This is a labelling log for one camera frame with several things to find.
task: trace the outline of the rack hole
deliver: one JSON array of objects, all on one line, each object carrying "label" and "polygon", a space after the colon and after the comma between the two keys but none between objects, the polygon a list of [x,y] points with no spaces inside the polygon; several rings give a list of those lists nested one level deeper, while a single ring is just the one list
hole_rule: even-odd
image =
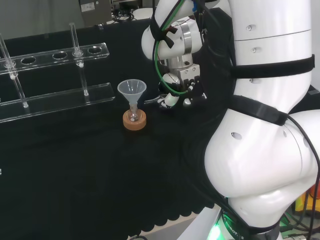
[{"label": "rack hole", "polygon": [[98,54],[101,51],[102,51],[102,48],[99,46],[94,46],[94,47],[88,49],[88,52],[91,54]]},{"label": "rack hole", "polygon": [[231,136],[234,138],[234,139],[237,139],[237,140],[241,140],[242,139],[242,136],[237,133],[237,132],[232,132],[231,133]]},{"label": "rack hole", "polygon": [[53,54],[52,57],[57,60],[62,60],[67,57],[67,54],[64,51],[60,51],[58,53]]},{"label": "rack hole", "polygon": [[36,61],[36,58],[33,56],[21,59],[21,63],[24,65],[33,64],[35,61]]}]

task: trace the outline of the clear acrylic holder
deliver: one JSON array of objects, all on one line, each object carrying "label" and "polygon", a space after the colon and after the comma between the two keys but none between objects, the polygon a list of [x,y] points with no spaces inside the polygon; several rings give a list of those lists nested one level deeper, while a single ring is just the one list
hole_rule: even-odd
[{"label": "clear acrylic holder", "polygon": [[108,102],[115,98],[110,83],[89,86],[87,89],[88,96],[84,96],[82,88],[77,88],[27,97],[27,108],[23,107],[20,99],[0,103],[0,123]]},{"label": "clear acrylic holder", "polygon": [[[83,51],[83,55],[80,57],[73,56],[74,50],[73,47],[70,47],[61,50],[44,51],[14,56],[11,57],[11,60],[15,71],[20,72],[55,65],[76,63],[79,60],[101,59],[109,56],[109,51],[105,43],[81,46],[80,50]],[[10,72],[9,68],[6,66],[6,60],[0,58],[0,75],[8,74]]]},{"label": "clear acrylic holder", "polygon": [[[0,123],[74,109],[115,98],[110,83],[87,86],[84,61],[106,58],[109,51],[105,43],[79,46],[76,27],[70,23],[73,47],[10,57],[0,34],[0,48],[4,56],[0,59],[0,75],[8,74],[14,82],[20,99],[0,102]],[[18,72],[75,63],[78,67],[82,88],[25,97],[18,78]]]}]

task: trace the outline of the table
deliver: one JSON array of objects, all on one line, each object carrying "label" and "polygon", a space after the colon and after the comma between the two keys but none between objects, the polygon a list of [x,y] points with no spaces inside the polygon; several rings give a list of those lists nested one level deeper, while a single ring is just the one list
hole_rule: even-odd
[{"label": "table", "polygon": [[[214,13],[223,28],[219,34],[211,30],[210,41],[227,49],[231,19],[219,9]],[[233,92],[229,60],[210,60],[203,49],[194,54],[208,101],[171,111],[140,105],[147,126],[129,132],[122,123],[128,104],[117,93],[118,83],[144,81],[147,91],[141,101],[159,94],[159,80],[141,49],[148,25],[146,19],[107,25],[103,31],[77,31],[80,45],[108,46],[110,56],[88,62],[85,73],[88,85],[110,82],[114,101],[0,124],[1,240],[125,240],[167,219],[213,207],[195,189],[193,176],[205,176],[201,154]],[[69,34],[17,38],[6,44],[11,56],[63,49],[72,46]],[[81,86],[72,64],[19,76],[27,97]],[[8,76],[0,76],[0,97],[3,102],[18,98]],[[186,156],[191,159],[189,171]]]}]

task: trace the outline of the plastic funnel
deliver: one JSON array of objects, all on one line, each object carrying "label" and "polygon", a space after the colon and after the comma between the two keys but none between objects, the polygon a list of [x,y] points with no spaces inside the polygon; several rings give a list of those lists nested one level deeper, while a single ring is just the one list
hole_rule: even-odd
[{"label": "plastic funnel", "polygon": [[118,85],[119,93],[128,100],[129,104],[136,104],[146,89],[147,85],[138,79],[124,80]]}]

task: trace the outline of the clear funnel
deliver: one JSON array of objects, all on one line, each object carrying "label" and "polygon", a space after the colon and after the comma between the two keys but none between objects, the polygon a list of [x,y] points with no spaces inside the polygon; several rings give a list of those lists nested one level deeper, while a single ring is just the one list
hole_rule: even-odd
[{"label": "clear funnel", "polygon": [[119,83],[118,91],[129,102],[129,104],[137,104],[139,98],[147,89],[147,85],[138,79],[129,79]]},{"label": "clear funnel", "polygon": [[142,111],[138,109],[137,103],[141,95],[147,89],[147,85],[138,79],[129,79],[119,83],[118,91],[129,102],[130,110],[126,112],[126,118],[131,122],[139,122],[142,119]]}]

